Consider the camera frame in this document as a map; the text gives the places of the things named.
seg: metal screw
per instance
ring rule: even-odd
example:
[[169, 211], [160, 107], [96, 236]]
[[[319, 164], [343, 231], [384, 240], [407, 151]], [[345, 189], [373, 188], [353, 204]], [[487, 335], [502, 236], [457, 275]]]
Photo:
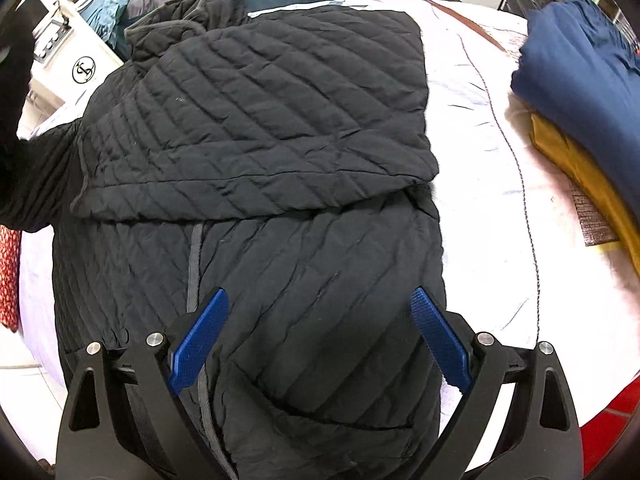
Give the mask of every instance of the metal screw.
[[153, 332], [146, 336], [146, 344], [149, 346], [158, 346], [164, 341], [164, 336], [159, 332]]
[[551, 345], [551, 343], [547, 343], [546, 341], [541, 342], [538, 345], [538, 348], [540, 348], [540, 351], [544, 354], [544, 355], [551, 355], [554, 352], [554, 348]]
[[86, 348], [86, 352], [89, 355], [94, 355], [100, 351], [100, 348], [102, 348], [102, 345], [100, 345], [100, 343], [98, 343], [97, 341], [94, 341], [93, 343], [89, 343]]
[[481, 332], [478, 334], [478, 342], [484, 346], [491, 346], [495, 343], [495, 339], [494, 336], [488, 332]]

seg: mattress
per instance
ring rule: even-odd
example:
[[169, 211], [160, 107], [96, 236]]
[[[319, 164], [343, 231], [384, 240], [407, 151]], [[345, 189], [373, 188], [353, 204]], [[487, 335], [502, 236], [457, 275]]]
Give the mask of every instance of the mattress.
[[[552, 342], [585, 424], [640, 370], [640, 279], [588, 199], [530, 143], [530, 112], [510, 90], [526, 22], [440, 2], [481, 25], [505, 52], [424, 0], [333, 3], [401, 10], [420, 26], [430, 85], [427, 134], [440, 165], [433, 193], [447, 307], [476, 332], [492, 332], [504, 344], [533, 348], [539, 340]], [[82, 102], [69, 107], [61, 122], [83, 110]], [[22, 243], [25, 340], [62, 380], [50, 273], [38, 270], [37, 262], [50, 255], [50, 235], [25, 234]], [[490, 458], [512, 391], [503, 387], [472, 465]], [[443, 384], [442, 427], [459, 400], [458, 391]]]

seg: jacket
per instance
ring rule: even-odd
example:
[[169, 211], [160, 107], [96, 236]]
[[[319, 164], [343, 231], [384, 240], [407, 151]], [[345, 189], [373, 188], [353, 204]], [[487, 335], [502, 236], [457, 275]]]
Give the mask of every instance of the jacket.
[[442, 381], [412, 290], [445, 304], [420, 29], [174, 0], [127, 37], [81, 119], [2, 161], [0, 222], [55, 230], [67, 381], [88, 343], [144, 341], [220, 286], [229, 318], [181, 400], [229, 473], [408, 478]]

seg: red patterned fabric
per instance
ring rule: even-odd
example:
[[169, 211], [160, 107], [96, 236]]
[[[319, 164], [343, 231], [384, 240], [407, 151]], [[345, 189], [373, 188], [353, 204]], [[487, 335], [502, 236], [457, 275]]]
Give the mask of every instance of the red patterned fabric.
[[20, 263], [20, 231], [0, 225], [0, 323], [16, 332], [18, 311], [18, 266]]

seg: circular logo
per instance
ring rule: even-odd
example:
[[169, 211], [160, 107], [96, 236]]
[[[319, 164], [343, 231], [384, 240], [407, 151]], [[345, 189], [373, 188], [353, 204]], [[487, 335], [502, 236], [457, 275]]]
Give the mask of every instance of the circular logo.
[[74, 81], [78, 84], [84, 84], [91, 80], [95, 74], [95, 61], [94, 58], [89, 56], [82, 56], [73, 67], [71, 75]]

